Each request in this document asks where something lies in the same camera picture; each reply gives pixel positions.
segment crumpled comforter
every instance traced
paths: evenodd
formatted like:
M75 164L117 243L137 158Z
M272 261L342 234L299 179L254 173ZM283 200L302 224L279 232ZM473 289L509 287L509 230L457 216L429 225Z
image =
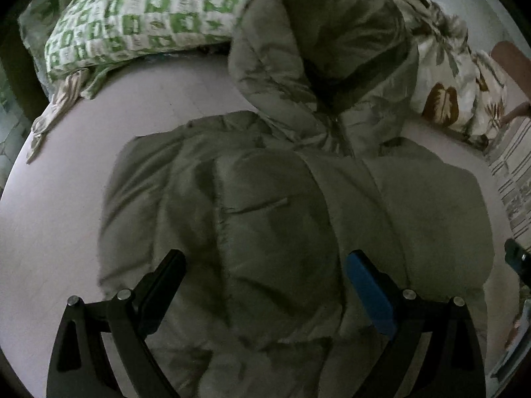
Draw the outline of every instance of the crumpled comforter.
M254 0L229 71L259 113L121 152L100 283L111 296L185 253L147 340L182 397L352 396L384 344L343 269L354 249L424 298L462 296L484 339L493 247L477 182L397 138L417 64L392 0Z
M393 0L418 46L411 106L483 150L500 130L507 101L506 74L482 50L468 46L466 22L432 0Z

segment tiled wall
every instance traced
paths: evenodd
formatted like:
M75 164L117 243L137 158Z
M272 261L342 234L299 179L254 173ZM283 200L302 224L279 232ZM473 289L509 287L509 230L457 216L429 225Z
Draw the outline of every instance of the tiled wall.
M17 104L0 65L0 196L30 129L31 123Z

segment pillow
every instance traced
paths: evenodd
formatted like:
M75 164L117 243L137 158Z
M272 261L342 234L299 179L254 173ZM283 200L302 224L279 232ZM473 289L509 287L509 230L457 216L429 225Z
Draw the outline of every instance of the pillow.
M73 0L45 48L52 81L77 69L230 40L249 0Z
M72 0L31 0L18 19L22 43L33 57L37 78L51 100L54 87L46 75L44 46L54 30L61 12Z

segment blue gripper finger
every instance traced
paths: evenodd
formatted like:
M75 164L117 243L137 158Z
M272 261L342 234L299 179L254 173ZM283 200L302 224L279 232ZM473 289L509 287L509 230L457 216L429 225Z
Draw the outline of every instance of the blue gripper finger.
M380 276L384 274L376 269L361 250L353 251L347 256L346 272L378 332L393 339L398 325L394 307L381 287Z

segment white bed sheet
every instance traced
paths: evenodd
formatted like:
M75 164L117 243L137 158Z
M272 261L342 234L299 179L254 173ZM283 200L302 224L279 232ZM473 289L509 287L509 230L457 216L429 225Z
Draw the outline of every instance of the white bed sheet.
M44 397L52 345L68 296L102 298L97 235L102 197L116 155L134 136L190 119L253 107L222 56L137 61L94 100L79 102L26 165L23 147L0 201L0 346L22 382ZM478 179L492 223L496 260L487 285L487 365L503 350L516 313L518 281L503 262L509 222L487 164L475 152L411 121L404 135L467 168Z

